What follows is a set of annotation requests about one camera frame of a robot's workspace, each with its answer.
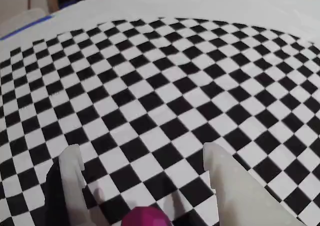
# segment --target black square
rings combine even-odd
[[[241,86],[229,90],[229,93],[238,101],[242,102],[250,97],[250,94]]]
[[[291,94],[285,95],[280,100],[283,104],[285,104],[291,110],[293,110],[298,105],[300,105],[300,102],[296,98],[294,98]]]
[[[50,139],[54,137],[58,137],[62,134],[61,128],[59,126],[58,122],[54,122],[52,124],[49,124],[42,128],[43,136],[46,141],[49,141]]]
[[[178,97],[177,99],[174,99],[173,101],[167,103],[167,106],[177,115],[183,114],[184,112],[187,112],[188,110],[192,109],[192,106],[190,103],[183,97]]]
[[[231,59],[234,60],[241,67],[250,62],[250,60],[242,53],[238,53],[232,56]]]
[[[20,122],[20,115],[19,111],[12,112],[11,114],[4,117],[6,127],[10,127],[12,125],[15,125],[16,123]]]
[[[119,192],[124,192],[141,182],[130,164],[111,173],[110,177]]]
[[[175,87],[179,89],[181,93],[186,93],[197,87],[196,84],[189,77],[181,78],[175,81],[173,84],[175,85]]]
[[[186,127],[177,118],[163,124],[160,128],[171,141],[187,132]]]
[[[42,99],[41,101],[38,101],[34,104],[35,111],[37,114],[40,114],[41,112],[48,110],[52,107],[51,101],[49,97]]]
[[[149,178],[144,184],[155,200],[159,200],[176,191],[176,186],[164,171]]]
[[[298,215],[310,203],[310,199],[298,187],[284,201]]]
[[[263,161],[257,164],[254,167],[254,170],[259,174],[259,176],[266,182],[269,183],[273,180],[279,173],[281,173],[281,169],[277,167],[277,165],[270,160],[270,158],[266,157]]]
[[[255,96],[265,107],[276,101],[276,98],[267,90],[263,90]]]
[[[34,168],[30,168],[22,173],[19,173],[18,178],[21,185],[21,189],[23,191],[39,184],[37,174]]]
[[[246,121],[251,115],[243,106],[237,104],[226,113],[237,125]]]
[[[202,52],[195,46],[189,47],[188,49],[185,49],[183,53],[188,57],[190,60],[196,58],[197,56],[201,55]]]
[[[302,126],[303,122],[301,122],[293,113],[290,113],[287,117],[285,117],[283,120],[284,124],[290,128],[292,132],[298,131]]]
[[[129,162],[133,162],[149,153],[149,150],[139,137],[125,143],[124,145],[120,146],[120,148]]]
[[[123,91],[112,95],[112,98],[119,107],[135,99],[134,95],[129,89],[124,89]]]
[[[94,63],[97,63],[99,61],[102,61],[104,59],[103,55],[100,52],[97,52],[89,57],[86,58],[90,65],[93,65]]]
[[[269,131],[262,133],[255,142],[267,154],[281,144]]]
[[[8,203],[11,216],[17,216],[24,212],[28,212],[28,206],[22,193],[13,197],[7,197],[6,201]]]
[[[248,138],[239,128],[228,133],[224,138],[236,151],[239,151],[251,142],[250,138]]]
[[[206,201],[214,194],[200,177],[180,188],[180,191],[193,207]]]
[[[54,112],[56,114],[56,117],[58,119],[61,119],[69,116],[70,114],[73,114],[75,111],[70,102],[65,102],[56,106],[54,108]]]
[[[107,175],[107,171],[98,157],[84,164],[85,170],[82,172],[87,183],[94,182]]]
[[[75,84],[67,88],[65,91],[70,99],[85,93],[85,90],[81,83]]]
[[[304,104],[313,111],[313,113],[317,113],[318,110],[320,110],[320,103],[313,97],[309,97]]]
[[[207,68],[204,69],[204,71],[212,78],[212,79],[216,79],[222,75],[224,75],[226,72],[221,69],[220,66],[218,66],[217,64],[213,64]]]
[[[223,112],[212,102],[207,102],[197,108],[197,110],[206,118],[207,121],[218,117]]]
[[[63,88],[64,87],[63,87],[61,81],[53,82],[53,83],[46,86],[46,90],[49,95],[57,93],[57,92],[63,90]]]
[[[88,79],[95,75],[93,69],[91,67],[87,67],[79,72],[76,73],[79,77],[80,81],[83,81],[85,79]]]
[[[25,137],[22,136],[21,138],[18,138],[15,141],[11,141],[10,149],[11,149],[12,156],[16,156],[19,153],[27,151],[28,147],[27,147]]]
[[[183,159],[178,150],[171,144],[167,144],[152,153],[163,169],[166,169]]]
[[[187,157],[186,160],[191,165],[191,167],[194,168],[198,175],[201,175],[205,172],[204,152],[202,149]]]
[[[20,97],[17,99],[17,103],[18,103],[18,107],[19,109],[29,105],[29,104],[32,104],[33,101],[32,101],[32,97],[31,97],[31,94],[27,94],[23,97]]]
[[[137,71],[130,72],[130,73],[122,76],[121,79],[124,81],[124,83],[128,87],[133,85],[134,83],[137,83],[137,82],[143,80],[142,76]]]
[[[124,118],[119,109],[103,116],[102,120],[106,127],[109,129],[109,131],[126,123],[126,119]]]
[[[212,142],[220,137],[220,135],[207,123],[196,128],[192,131],[192,133],[202,144],[206,142]]]
[[[173,221],[174,226],[208,226],[204,220],[192,209]]]
[[[152,109],[164,103],[163,100],[155,92],[151,92],[139,98],[139,101],[147,111],[151,111]]]
[[[142,67],[143,65],[149,63],[149,60],[144,55],[140,55],[140,56],[138,56],[136,58],[131,59],[130,63],[135,68],[139,68],[139,67]]]
[[[310,173],[297,159],[294,160],[284,171],[296,184],[301,183]]]
[[[226,58],[227,56],[223,54],[221,51],[218,49],[207,53],[209,57],[211,57],[215,62],[221,61],[222,59]]]
[[[100,205],[101,211],[110,224],[120,221],[130,208],[121,195],[111,198]]]
[[[22,127],[25,134],[28,134],[34,130],[40,128],[37,116],[27,119],[26,121],[22,122]]]
[[[313,144],[310,146],[312,149],[313,145],[320,146],[320,140],[317,139]],[[291,138],[289,138],[284,145],[296,156],[298,157],[306,148],[307,146],[304,145],[303,142],[301,142],[295,135],[293,135]]]
[[[107,61],[110,63],[112,67],[114,67],[122,62],[125,62],[126,59],[121,53],[118,53],[112,57],[107,58]]]
[[[106,98],[108,95],[109,94],[103,86],[100,86],[88,92],[88,96],[90,97],[93,103],[100,101],[103,98]]]
[[[30,149],[29,153],[33,165],[37,165],[51,158],[50,153],[48,151],[48,147],[45,143]]]
[[[134,128],[134,130],[137,132],[137,134],[141,135],[153,128],[155,128],[157,125],[155,122],[150,118],[149,115],[141,116],[132,122],[130,122],[131,126]]]
[[[153,63],[161,71],[174,66],[174,64],[167,57],[158,59],[158,60],[154,61]]]
[[[117,147],[116,142],[111,137],[110,133],[107,133],[97,139],[93,140],[92,145],[98,155],[101,155],[115,147]]]
[[[216,95],[220,94],[224,90],[218,86],[215,82],[211,82],[205,86],[201,87],[201,90],[203,90],[204,93],[211,99],[215,97]]]
[[[16,174],[16,168],[12,158],[0,163],[0,173],[2,180]]]
[[[84,58],[82,52],[76,52],[68,56],[68,59],[71,63],[81,60],[82,58]]]

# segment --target white surface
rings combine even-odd
[[[262,26],[320,42],[320,0],[86,0],[0,42],[6,52],[40,38],[113,19],[188,17]]]

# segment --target checkerboard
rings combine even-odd
[[[119,20],[25,43],[0,58],[0,224],[44,225],[46,174],[77,143],[102,225],[142,205],[175,226],[215,225],[202,160],[215,141],[317,225],[319,56],[289,34],[198,19]]]

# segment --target pink object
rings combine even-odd
[[[171,226],[167,215],[154,207],[135,207],[123,219],[121,226]]]

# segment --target white square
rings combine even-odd
[[[320,222],[320,208],[311,202],[305,209],[299,214],[299,218],[309,226],[316,226]]]
[[[239,128],[251,139],[255,140],[267,129],[255,117],[250,117],[244,121]]]
[[[200,89],[195,88],[184,94],[184,98],[193,106],[198,107],[210,101],[210,98]]]
[[[169,138],[159,127],[140,135],[140,138],[150,152],[153,152],[170,142]]]
[[[320,193],[320,181],[310,173],[305,179],[299,184],[299,188],[311,199],[314,200],[315,197]]]
[[[278,174],[268,186],[278,195],[281,200],[287,198],[297,187],[296,183],[285,173]]]
[[[21,173],[26,171],[29,168],[32,168],[34,165],[31,161],[31,157],[29,151],[25,151],[20,153],[13,158],[14,167],[17,173]]]
[[[50,153],[51,158],[59,156],[63,150],[68,147],[68,143],[64,135],[60,135],[59,137],[55,137],[46,142],[46,146]]]
[[[34,210],[45,204],[45,196],[40,185],[24,191],[23,196],[29,210]]]
[[[6,130],[7,130],[7,135],[8,135],[9,141],[13,141],[13,140],[20,138],[24,135],[24,132],[23,132],[24,129],[22,128],[21,123],[17,123],[11,127],[8,127]]]
[[[161,105],[148,112],[148,114],[158,126],[176,118],[174,112],[167,105]]]
[[[116,129],[112,130],[110,134],[112,135],[118,146],[121,146],[126,142],[129,142],[132,139],[138,137],[138,134],[129,123],[117,127]]]
[[[113,148],[99,156],[108,174],[113,173],[129,164],[128,159],[119,147]]]
[[[92,105],[92,101],[87,93],[72,98],[70,102],[75,112],[79,112]]]
[[[207,122],[207,120],[201,115],[201,113],[194,108],[179,115],[178,118],[190,131],[204,125]]]
[[[163,171],[163,168],[151,153],[132,162],[131,166],[141,181],[146,181]]]
[[[237,153],[251,168],[268,156],[255,142],[250,142]]]
[[[306,148],[297,158],[310,172],[320,164],[320,158],[310,148]]]
[[[104,98],[96,102],[93,106],[100,117],[105,116],[118,108],[112,97]]]
[[[186,197],[179,191],[175,191],[157,201],[157,205],[172,221],[190,211],[193,207]]]
[[[182,93],[173,84],[167,84],[156,89],[156,93],[165,103],[168,103],[182,95]]]
[[[20,186],[20,181],[18,175],[13,175],[11,177],[6,178],[2,185],[4,187],[5,197],[12,197],[22,193],[22,189]]]
[[[180,160],[174,165],[168,167],[165,170],[165,173],[169,176],[177,188],[185,186],[187,183],[199,176],[185,159]]]
[[[231,120],[226,114],[219,115],[209,121],[212,128],[217,131],[221,136],[225,136],[229,132],[235,130],[238,125]]]
[[[89,183],[88,187],[98,203],[109,200],[120,194],[110,175],[106,175],[95,182]]]
[[[13,216],[12,220],[15,226],[34,225],[34,221],[31,217],[30,212],[25,212],[23,214]]]
[[[275,125],[273,125],[269,129],[269,131],[281,143],[284,143],[293,135],[292,131],[290,129],[288,129],[288,127],[285,126],[284,123],[281,121],[279,121]]]
[[[105,83],[104,88],[110,95],[114,95],[127,88],[126,84],[121,78],[115,78],[112,81]]]
[[[45,127],[53,122],[58,121],[56,113],[53,108],[41,112],[37,115],[41,127]]]
[[[128,122],[146,114],[147,111],[138,100],[134,100],[120,107],[120,111]]]
[[[295,159],[295,155],[283,144],[275,148],[269,158],[281,169],[285,170]]]
[[[83,126],[83,129],[85,130],[86,135],[88,136],[90,141],[95,140],[96,138],[109,132],[101,118],[98,118],[86,124],[85,126]]]
[[[152,86],[150,86],[150,84],[147,81],[143,80],[143,81],[139,81],[139,82],[131,85],[129,87],[129,90],[132,92],[132,94],[136,98],[140,98],[140,97],[143,97],[143,96],[149,94],[154,89],[152,88]]]
[[[134,207],[149,206],[156,202],[143,183],[121,193],[121,196],[128,202],[130,209],[133,209]]]
[[[172,141],[172,144],[184,158],[198,152],[203,147],[202,143],[191,132],[176,138]]]
[[[295,135],[307,147],[309,147],[315,141],[315,139],[318,138],[318,135],[312,129],[310,129],[307,125],[303,125],[295,133]]]
[[[238,104],[238,101],[229,92],[221,92],[212,98],[212,102],[223,112]]]
[[[44,134],[42,133],[42,130],[40,128],[31,133],[28,133],[24,137],[28,149],[34,148],[46,142]]]

